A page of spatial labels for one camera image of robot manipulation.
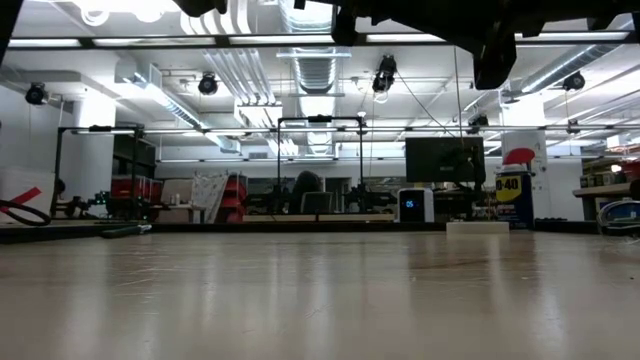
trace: small white device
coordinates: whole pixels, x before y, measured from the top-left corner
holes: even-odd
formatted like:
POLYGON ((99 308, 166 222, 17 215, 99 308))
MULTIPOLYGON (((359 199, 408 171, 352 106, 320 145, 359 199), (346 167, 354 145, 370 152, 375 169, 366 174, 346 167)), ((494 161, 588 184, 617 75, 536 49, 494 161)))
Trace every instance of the small white device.
POLYGON ((431 189, 398 191, 398 221, 435 222, 433 191, 431 189))

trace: red stripe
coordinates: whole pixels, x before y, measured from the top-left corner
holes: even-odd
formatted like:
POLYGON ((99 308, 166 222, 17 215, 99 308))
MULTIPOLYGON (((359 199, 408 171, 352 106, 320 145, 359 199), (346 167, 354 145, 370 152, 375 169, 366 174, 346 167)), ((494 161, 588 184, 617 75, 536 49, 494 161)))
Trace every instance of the red stripe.
MULTIPOLYGON (((22 205, 28 201, 33 200, 33 198, 35 198, 40 194, 42 194, 42 191, 40 191, 40 189, 38 189, 37 187, 34 187, 31 190, 27 191, 26 193, 22 195, 18 195, 15 199, 9 200, 9 202, 22 205)), ((7 211, 9 211, 9 209, 6 207, 0 208, 1 213, 6 213, 7 211)))

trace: white box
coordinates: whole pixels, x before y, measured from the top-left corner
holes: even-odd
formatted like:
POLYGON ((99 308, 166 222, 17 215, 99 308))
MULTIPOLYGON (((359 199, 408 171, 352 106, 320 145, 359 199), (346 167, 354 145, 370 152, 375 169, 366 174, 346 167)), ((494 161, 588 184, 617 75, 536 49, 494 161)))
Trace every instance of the white box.
MULTIPOLYGON (((23 205, 40 210, 45 214, 51 211, 55 174, 19 167, 0 168, 0 199, 11 201, 18 196, 33 192, 33 197, 23 205)), ((27 220, 42 221, 28 212, 12 209, 11 212, 27 220)), ((0 212, 0 224, 16 223, 15 220, 0 212)))

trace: pillar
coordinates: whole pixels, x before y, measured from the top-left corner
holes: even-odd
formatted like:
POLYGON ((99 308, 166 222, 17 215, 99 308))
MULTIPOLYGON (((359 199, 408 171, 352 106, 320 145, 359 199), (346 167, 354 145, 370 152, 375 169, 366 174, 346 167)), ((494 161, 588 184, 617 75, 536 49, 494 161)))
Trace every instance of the pillar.
MULTIPOLYGON (((94 95, 73 105, 72 127, 115 126, 115 102, 103 95, 94 95)), ((113 136, 73 135, 66 132, 62 143, 60 178, 67 188, 65 199, 81 196, 91 199, 100 191, 110 191, 113 165, 113 136)), ((104 212, 94 209, 93 214, 104 212)))

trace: white pillar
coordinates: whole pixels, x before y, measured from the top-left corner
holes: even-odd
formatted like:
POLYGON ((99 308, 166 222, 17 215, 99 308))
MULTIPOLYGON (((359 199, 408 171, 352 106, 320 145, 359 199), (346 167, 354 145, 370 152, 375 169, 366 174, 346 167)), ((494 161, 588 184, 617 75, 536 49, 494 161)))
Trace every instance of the white pillar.
MULTIPOLYGON (((523 97, 520 102, 502 107, 502 121, 508 126, 544 125, 544 102, 538 95, 523 97)), ((544 131, 518 131, 502 135, 502 157, 513 149, 528 148, 536 156, 531 162, 533 212, 536 218, 552 216, 549 175, 547 174, 547 142, 544 131)))
MULTIPOLYGON (((115 126, 116 105, 106 96, 94 95, 74 103, 73 117, 73 124, 68 124, 73 127, 115 126)), ((113 136, 65 133, 60 163, 65 199, 87 200, 100 191, 111 191, 112 164, 113 136)))

